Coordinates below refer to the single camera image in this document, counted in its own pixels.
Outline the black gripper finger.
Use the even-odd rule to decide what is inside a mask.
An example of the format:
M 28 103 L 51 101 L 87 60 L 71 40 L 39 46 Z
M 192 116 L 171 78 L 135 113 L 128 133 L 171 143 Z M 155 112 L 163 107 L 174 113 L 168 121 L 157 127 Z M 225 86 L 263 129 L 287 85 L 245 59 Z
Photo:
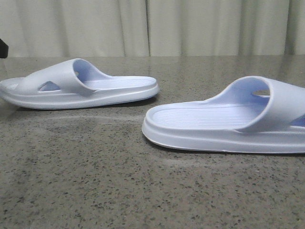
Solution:
M 9 46 L 0 39 L 0 58 L 5 59 L 8 57 Z

